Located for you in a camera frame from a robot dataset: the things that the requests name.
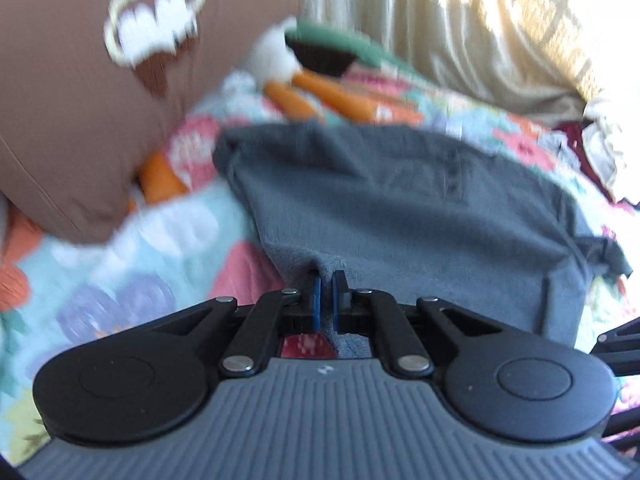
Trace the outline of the brown embroidered pillow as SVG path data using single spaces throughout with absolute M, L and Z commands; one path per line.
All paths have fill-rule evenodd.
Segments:
M 1 192 L 107 240 L 139 168 L 297 0 L 1 0 Z

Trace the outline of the green plush toy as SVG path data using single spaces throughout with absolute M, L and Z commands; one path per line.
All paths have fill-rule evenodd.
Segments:
M 356 59 L 373 68 L 391 67 L 394 70 L 417 75 L 412 65 L 387 51 L 382 44 L 362 32 L 340 29 L 334 26 L 306 21 L 299 18 L 296 25 L 286 32 L 286 38 L 333 48 L 356 55 Z

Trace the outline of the dark grey shirt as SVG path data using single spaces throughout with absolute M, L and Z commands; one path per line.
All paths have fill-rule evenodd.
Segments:
M 221 135 L 213 162 L 291 285 L 340 270 L 356 288 L 435 296 L 570 346 L 594 279 L 632 271 L 559 185 L 439 133 L 247 126 Z

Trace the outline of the white duck plush toy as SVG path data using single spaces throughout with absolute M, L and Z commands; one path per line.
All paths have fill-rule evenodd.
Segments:
M 288 119 L 321 119 L 318 108 L 306 99 L 314 96 L 323 106 L 356 124 L 415 126 L 422 122 L 423 115 L 407 101 L 307 70 L 290 46 L 298 30 L 296 18 L 269 27 L 243 63 L 243 70 L 252 75 L 256 86 Z

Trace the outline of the orange plush under pillow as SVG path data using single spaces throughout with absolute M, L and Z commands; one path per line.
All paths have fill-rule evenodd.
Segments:
M 141 206 L 157 205 L 188 193 L 189 189 L 174 173 L 165 155 L 156 152 L 134 177 L 127 211 L 131 214 Z

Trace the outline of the beige patterned curtain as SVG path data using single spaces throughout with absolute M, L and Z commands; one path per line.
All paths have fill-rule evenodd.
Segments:
M 547 125 L 639 117 L 639 0 L 300 0 L 439 86 Z

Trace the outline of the cream white garment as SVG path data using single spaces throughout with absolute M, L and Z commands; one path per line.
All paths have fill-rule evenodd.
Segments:
M 600 92 L 584 110 L 585 154 L 615 203 L 639 203 L 639 100 Z

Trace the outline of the dark red garment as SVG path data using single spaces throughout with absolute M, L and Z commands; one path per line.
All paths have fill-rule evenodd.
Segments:
M 578 158 L 580 171 L 594 183 L 599 183 L 600 179 L 593 170 L 585 152 L 582 140 L 584 124 L 582 122 L 561 122 L 555 129 L 565 133 L 568 147 Z

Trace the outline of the black bristle wooden brush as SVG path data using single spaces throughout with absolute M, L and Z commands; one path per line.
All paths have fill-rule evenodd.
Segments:
M 341 78 L 357 59 L 352 52 L 323 47 L 320 44 L 307 44 L 291 38 L 285 40 L 285 43 L 303 68 L 323 76 Z

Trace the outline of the floral quilted bedspread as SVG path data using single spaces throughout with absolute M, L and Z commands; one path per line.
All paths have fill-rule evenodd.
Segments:
M 590 228 L 639 261 L 639 214 L 612 204 L 556 148 L 549 128 L 436 87 L 356 66 L 344 84 L 408 107 L 424 125 L 513 158 L 575 197 Z M 282 114 L 243 72 L 190 110 L 164 152 L 188 186 L 183 198 L 135 211 L 103 245 L 74 245 L 16 214 L 1 260 L 1 453 L 11 465 L 48 442 L 32 400 L 37 370 L 58 353 L 213 296 L 254 301 L 278 284 L 248 215 L 216 177 L 224 127 L 280 122 Z

